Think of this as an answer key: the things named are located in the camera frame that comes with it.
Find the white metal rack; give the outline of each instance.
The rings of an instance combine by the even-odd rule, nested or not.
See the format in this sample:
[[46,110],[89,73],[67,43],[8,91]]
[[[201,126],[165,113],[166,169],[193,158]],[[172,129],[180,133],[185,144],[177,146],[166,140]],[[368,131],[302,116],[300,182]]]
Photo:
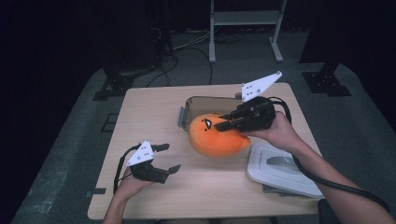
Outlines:
[[216,61],[215,53],[215,26],[216,25],[263,25],[274,24],[276,26],[274,36],[269,37],[271,48],[276,57],[276,61],[283,62],[282,54],[277,46],[277,37],[285,12],[287,0],[282,0],[280,10],[266,11],[218,11],[215,12],[214,0],[210,1],[210,40],[209,40],[209,61]]

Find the wooden table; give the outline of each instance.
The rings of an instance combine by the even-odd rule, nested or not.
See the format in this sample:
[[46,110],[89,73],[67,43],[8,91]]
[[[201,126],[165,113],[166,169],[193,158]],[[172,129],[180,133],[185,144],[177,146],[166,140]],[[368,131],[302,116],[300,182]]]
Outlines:
[[[208,158],[195,152],[189,143],[188,134],[177,127],[178,111],[188,98],[233,97],[240,91],[241,85],[128,90],[96,185],[98,189],[106,189],[106,193],[92,196],[89,218],[104,218],[113,196],[113,178],[120,157],[128,148],[144,140],[149,140],[152,145],[170,144],[168,150],[155,152],[152,163],[155,167],[165,170],[178,164],[181,167],[178,173],[168,177],[165,184],[151,185],[135,195],[126,206],[124,218],[316,214],[318,199],[264,193],[262,184],[248,177],[249,148],[229,158]],[[263,96],[276,96],[286,101],[297,133],[319,152],[290,86],[276,83]],[[260,141],[263,140],[251,138],[252,144]]]

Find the hand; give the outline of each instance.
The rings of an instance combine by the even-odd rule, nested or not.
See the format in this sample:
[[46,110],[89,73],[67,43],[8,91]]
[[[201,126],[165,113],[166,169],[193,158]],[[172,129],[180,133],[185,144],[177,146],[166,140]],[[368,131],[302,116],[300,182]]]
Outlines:
[[291,154],[301,148],[301,145],[305,145],[285,115],[279,111],[276,111],[276,118],[269,129],[249,132],[247,135],[259,137],[272,146],[286,150]]
[[129,200],[144,187],[154,183],[150,181],[139,180],[133,177],[131,174],[131,169],[128,167],[125,169],[123,176],[124,178],[121,180],[121,183],[116,191],[116,195],[125,200]]

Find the dark floor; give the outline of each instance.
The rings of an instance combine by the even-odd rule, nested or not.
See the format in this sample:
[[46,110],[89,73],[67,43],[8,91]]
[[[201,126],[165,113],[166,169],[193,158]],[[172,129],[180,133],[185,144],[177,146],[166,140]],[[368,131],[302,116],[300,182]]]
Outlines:
[[[279,82],[291,85],[323,157],[364,189],[385,199],[396,217],[396,134],[382,117],[354,72],[342,64],[335,75],[352,96],[313,94],[302,72],[318,71],[321,63],[300,64],[308,32],[281,32],[279,48],[284,57],[277,63],[268,43],[271,33],[238,35],[240,41],[217,45],[217,61],[209,64],[207,40],[194,49],[175,53],[177,66],[167,75],[171,86],[243,83],[281,71]],[[174,34],[174,46],[196,35]],[[163,69],[176,61],[166,58]],[[133,88],[144,88],[162,71],[138,77]],[[111,133],[101,132],[107,116],[118,113],[122,97],[93,101],[106,80],[103,70],[87,83],[60,132],[30,193],[13,223],[97,223],[87,217],[90,192],[106,155]],[[159,77],[150,87],[166,86]],[[318,223],[318,216],[278,217],[279,223]],[[152,221],[127,221],[127,223]]]

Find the white tray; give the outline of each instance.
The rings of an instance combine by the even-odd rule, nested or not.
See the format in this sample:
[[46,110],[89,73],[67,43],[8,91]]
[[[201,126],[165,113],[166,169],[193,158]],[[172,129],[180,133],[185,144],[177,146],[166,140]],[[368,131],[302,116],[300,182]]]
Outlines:
[[259,183],[277,189],[313,198],[323,198],[317,185],[300,171],[293,169],[292,166],[285,162],[267,164],[267,160],[273,157],[292,158],[288,152],[268,143],[252,145],[247,165],[248,176]]

